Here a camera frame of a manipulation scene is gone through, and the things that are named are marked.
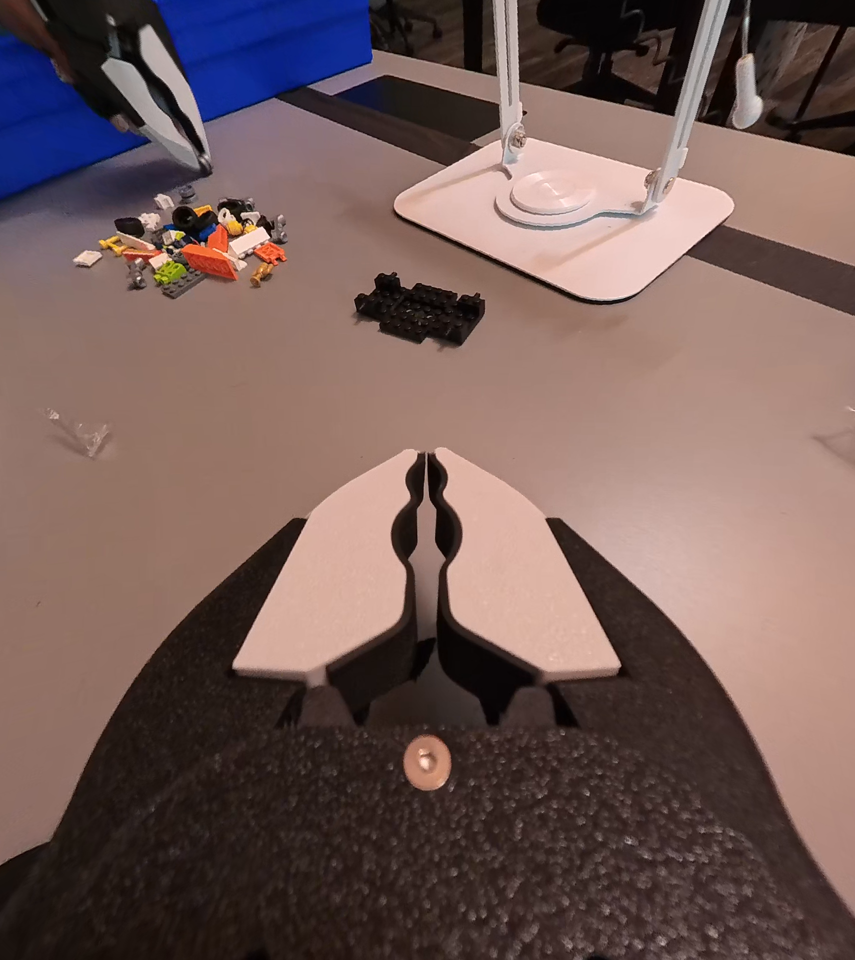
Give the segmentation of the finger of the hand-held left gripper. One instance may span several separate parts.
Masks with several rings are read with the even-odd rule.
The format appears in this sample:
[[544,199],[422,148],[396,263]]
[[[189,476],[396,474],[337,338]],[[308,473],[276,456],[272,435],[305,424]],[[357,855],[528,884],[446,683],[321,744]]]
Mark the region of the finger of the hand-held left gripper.
[[213,162],[205,127],[194,92],[172,55],[170,45],[158,35],[154,26],[146,25],[138,31],[138,48],[147,73],[162,93],[165,111],[194,151],[201,177],[209,176],[213,172]]
[[[188,80],[175,48],[170,42],[165,43]],[[103,69],[119,95],[114,100],[117,103],[114,114],[122,114],[136,133],[166,150],[176,162],[190,162],[192,145],[166,112],[163,93],[147,73],[139,47],[136,52],[134,62],[110,58],[104,64]]]

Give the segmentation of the person's left hand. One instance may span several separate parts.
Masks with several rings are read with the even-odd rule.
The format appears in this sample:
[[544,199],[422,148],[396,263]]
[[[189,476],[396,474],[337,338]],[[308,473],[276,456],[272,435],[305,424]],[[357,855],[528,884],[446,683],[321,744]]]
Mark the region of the person's left hand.
[[59,78],[72,84],[74,74],[64,51],[50,33],[46,20],[30,1],[0,1],[0,27],[52,63]]

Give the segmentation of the clear plastic scrap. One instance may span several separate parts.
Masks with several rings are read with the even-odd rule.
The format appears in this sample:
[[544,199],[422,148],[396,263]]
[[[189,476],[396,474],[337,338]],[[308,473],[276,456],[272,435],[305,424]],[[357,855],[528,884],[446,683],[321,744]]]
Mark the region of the clear plastic scrap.
[[87,459],[97,459],[113,437],[112,428],[107,423],[85,424],[50,407],[44,408],[42,414],[59,440]]

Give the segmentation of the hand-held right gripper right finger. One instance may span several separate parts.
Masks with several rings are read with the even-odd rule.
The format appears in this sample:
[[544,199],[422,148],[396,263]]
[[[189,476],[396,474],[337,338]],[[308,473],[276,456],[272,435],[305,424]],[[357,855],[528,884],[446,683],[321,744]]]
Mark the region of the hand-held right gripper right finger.
[[622,662],[546,515],[506,481],[438,447],[431,466],[450,545],[438,599],[470,642],[536,682],[616,676]]

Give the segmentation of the pile of lego pieces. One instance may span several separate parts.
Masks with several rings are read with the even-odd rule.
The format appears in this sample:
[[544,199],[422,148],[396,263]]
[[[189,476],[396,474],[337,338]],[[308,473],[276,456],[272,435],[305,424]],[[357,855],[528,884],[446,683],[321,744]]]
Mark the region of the pile of lego pieces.
[[262,287],[287,262],[289,242],[285,214],[267,214],[253,197],[203,202],[189,182],[156,194],[136,215],[115,218],[112,231],[70,263],[78,272],[113,263],[127,291],[157,290],[174,301],[206,281]]

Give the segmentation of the white wire screen stand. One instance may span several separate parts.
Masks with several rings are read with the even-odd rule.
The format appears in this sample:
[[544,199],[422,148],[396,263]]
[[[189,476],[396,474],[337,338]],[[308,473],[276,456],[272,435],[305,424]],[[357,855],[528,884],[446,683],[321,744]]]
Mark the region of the white wire screen stand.
[[682,178],[728,1],[705,2],[669,138],[652,171],[530,136],[518,3],[493,2],[499,139],[394,200],[406,222],[592,304],[641,293],[734,211]]

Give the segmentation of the black lego chassis piece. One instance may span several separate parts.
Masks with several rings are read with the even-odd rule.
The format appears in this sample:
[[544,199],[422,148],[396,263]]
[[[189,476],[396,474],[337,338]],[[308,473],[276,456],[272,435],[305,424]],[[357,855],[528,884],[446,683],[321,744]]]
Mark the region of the black lego chassis piece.
[[464,345],[482,320],[486,303],[478,293],[458,294],[422,282],[405,286],[397,272],[381,272],[373,290],[358,294],[355,314],[377,323],[381,333],[421,344],[428,339]]

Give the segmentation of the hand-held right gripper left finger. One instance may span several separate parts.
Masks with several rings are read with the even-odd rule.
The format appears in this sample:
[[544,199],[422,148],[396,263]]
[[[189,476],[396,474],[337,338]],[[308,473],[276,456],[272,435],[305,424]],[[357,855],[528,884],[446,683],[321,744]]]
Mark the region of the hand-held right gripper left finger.
[[401,450],[311,511],[234,657],[235,674],[393,687],[408,673],[425,469],[423,453]]

